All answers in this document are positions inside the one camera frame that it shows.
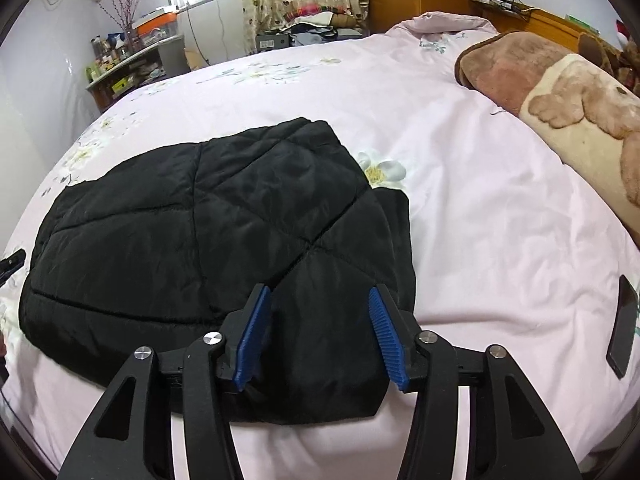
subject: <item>brown plush blanket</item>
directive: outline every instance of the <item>brown plush blanket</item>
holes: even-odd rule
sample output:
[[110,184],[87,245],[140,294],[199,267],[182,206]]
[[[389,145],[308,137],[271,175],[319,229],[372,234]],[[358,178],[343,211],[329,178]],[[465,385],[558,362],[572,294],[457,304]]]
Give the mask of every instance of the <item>brown plush blanket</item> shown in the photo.
[[461,85],[519,117],[640,232],[640,98],[552,41],[513,32],[456,62]]

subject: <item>bed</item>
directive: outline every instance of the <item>bed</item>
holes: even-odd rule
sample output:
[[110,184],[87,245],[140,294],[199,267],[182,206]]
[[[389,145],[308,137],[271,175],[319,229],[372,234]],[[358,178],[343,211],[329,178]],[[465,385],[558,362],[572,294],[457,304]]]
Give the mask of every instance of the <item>bed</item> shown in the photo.
[[[495,34],[482,18],[432,12],[364,40],[277,50],[137,90],[47,175],[5,256],[30,253],[65,186],[132,156],[299,116],[326,120],[363,170],[386,168],[374,185],[400,187],[410,199],[418,322],[456,346],[505,346],[580,461],[640,397],[638,344],[621,380],[605,359],[618,279],[640,282],[640,253],[596,192],[528,126],[456,83],[457,56]],[[0,289],[11,374],[2,418],[56,471],[101,389],[22,336],[17,307],[28,263]],[[468,446],[463,388],[460,397],[454,480],[465,477]],[[370,419],[234,425],[244,476],[395,478],[414,402],[392,385]],[[176,478],[185,479],[177,416],[172,432]]]

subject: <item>clothes pile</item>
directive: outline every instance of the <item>clothes pile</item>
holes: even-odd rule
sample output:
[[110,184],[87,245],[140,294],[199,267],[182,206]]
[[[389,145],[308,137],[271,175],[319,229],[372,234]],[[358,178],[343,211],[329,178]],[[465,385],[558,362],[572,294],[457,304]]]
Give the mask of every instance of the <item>clothes pile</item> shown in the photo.
[[345,14],[343,10],[311,7],[297,9],[285,16],[287,23],[280,30],[291,35],[293,46],[357,40],[364,36],[356,19],[350,14]]

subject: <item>metal pivot screw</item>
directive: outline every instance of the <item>metal pivot screw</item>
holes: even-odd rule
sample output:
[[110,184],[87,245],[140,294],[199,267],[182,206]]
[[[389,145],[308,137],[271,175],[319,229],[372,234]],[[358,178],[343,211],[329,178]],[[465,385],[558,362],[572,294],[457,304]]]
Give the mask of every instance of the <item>metal pivot screw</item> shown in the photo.
[[146,359],[153,352],[154,351],[148,346],[141,346],[140,348],[137,348],[135,352],[133,352],[133,355],[135,356],[136,359],[140,359],[142,361],[142,359]]
[[502,359],[507,356],[507,351],[500,345],[491,345],[489,347],[489,354],[496,359]]
[[222,334],[220,332],[209,332],[204,335],[202,340],[208,345],[215,345],[222,341]]
[[422,341],[423,343],[429,345],[431,343],[435,343],[438,340],[438,335],[431,330],[423,330],[422,332],[420,332],[418,339],[420,339],[420,341]]

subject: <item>floral pattern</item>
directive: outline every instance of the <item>floral pattern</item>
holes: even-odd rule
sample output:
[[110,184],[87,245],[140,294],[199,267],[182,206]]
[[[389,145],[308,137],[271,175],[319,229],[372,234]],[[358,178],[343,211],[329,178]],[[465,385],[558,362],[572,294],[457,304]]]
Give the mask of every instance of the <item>floral pattern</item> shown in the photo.
[[462,38],[466,38],[466,32],[459,32],[454,36],[451,34],[442,34],[440,39],[437,41],[429,41],[426,38],[422,38],[420,40],[420,46],[423,47],[428,52],[437,52],[440,54],[444,54],[449,46],[449,38],[453,38],[454,40],[461,40]]
[[364,171],[371,187],[389,187],[402,189],[406,169],[396,160],[384,160],[378,152],[360,152],[356,160]]
[[299,81],[298,75],[309,72],[311,69],[340,63],[335,57],[324,57],[318,63],[308,65],[295,63],[264,63],[253,62],[244,68],[228,68],[213,77],[198,81],[199,84],[214,79],[231,78],[233,84],[253,82],[262,84],[284,84]]
[[126,98],[128,98],[130,101],[135,101],[136,99],[141,98],[143,95],[155,95],[155,94],[159,94],[160,92],[164,92],[167,88],[175,85],[177,82],[179,81],[179,79],[171,78],[171,79],[167,79],[165,81],[159,81],[157,83],[151,83],[150,85],[144,86],[138,90],[136,90],[135,92],[132,92],[131,94],[129,94]]
[[[14,247],[8,250],[2,258],[15,253],[21,247]],[[27,260],[24,267],[15,272],[9,280],[2,286],[4,291],[16,290],[24,284],[29,273],[29,261]],[[4,335],[4,344],[7,347],[7,360],[17,355],[17,350],[22,341],[22,332],[20,331],[20,322],[18,320],[17,300],[15,302],[0,296],[0,332]]]
[[113,139],[128,134],[134,126],[141,122],[142,115],[139,112],[132,112],[125,116],[117,114],[103,116],[94,121],[58,163],[58,171],[53,177],[52,185],[47,187],[41,196],[49,194],[55,184],[64,184],[65,186],[77,184],[79,182],[78,172],[85,167],[89,160],[107,147]]

